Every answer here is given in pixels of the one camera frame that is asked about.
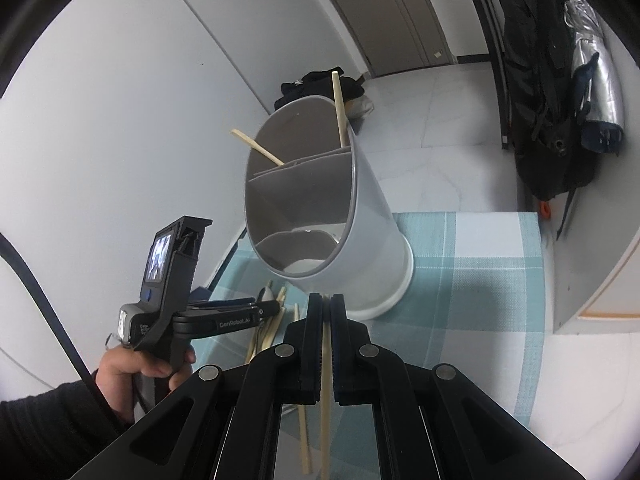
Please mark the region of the person's left forearm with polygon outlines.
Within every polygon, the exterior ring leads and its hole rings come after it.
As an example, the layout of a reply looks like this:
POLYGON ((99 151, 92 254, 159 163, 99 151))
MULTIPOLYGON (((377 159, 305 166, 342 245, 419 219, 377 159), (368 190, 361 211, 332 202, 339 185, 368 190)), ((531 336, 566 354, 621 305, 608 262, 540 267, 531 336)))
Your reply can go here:
POLYGON ((111 426, 86 385, 1 403, 1 477, 68 479, 131 427, 111 426))

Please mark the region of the person's left hand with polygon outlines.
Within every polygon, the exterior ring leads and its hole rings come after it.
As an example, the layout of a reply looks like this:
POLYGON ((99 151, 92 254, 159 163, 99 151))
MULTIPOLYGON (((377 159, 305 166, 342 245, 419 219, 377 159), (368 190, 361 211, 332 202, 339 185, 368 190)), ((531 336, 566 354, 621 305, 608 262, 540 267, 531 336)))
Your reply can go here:
POLYGON ((96 370, 96 386, 116 416, 123 422, 134 421, 134 375, 152 379, 168 379, 173 392, 192 375, 196 362, 194 349, 184 352, 181 367, 174 372, 171 366, 146 351, 134 351, 122 346, 107 350, 96 370))

